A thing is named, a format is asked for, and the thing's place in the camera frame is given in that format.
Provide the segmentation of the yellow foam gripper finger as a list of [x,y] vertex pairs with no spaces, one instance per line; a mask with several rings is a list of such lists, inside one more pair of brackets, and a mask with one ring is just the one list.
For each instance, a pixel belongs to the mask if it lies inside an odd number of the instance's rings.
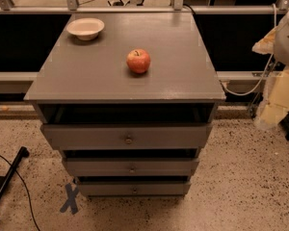
[[266,80],[254,125],[261,130],[276,127],[289,113],[289,65]]

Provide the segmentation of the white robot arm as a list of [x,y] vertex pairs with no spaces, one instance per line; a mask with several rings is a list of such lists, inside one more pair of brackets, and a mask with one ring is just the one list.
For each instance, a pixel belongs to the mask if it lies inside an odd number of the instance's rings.
[[273,54],[284,68],[278,74],[270,74],[264,88],[264,100],[257,108],[255,126],[267,130],[276,127],[289,113],[289,9],[278,25],[252,51]]

